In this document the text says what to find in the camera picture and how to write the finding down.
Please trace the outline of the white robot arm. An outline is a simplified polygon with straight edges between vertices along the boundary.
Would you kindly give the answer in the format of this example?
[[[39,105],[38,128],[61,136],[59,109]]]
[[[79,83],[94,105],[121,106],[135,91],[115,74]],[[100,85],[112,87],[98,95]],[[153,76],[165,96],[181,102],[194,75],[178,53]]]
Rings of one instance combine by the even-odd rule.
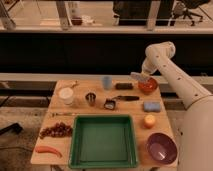
[[[170,60],[175,52],[172,42],[149,45],[142,73],[158,70],[186,108],[178,171],[213,171],[213,94]]]

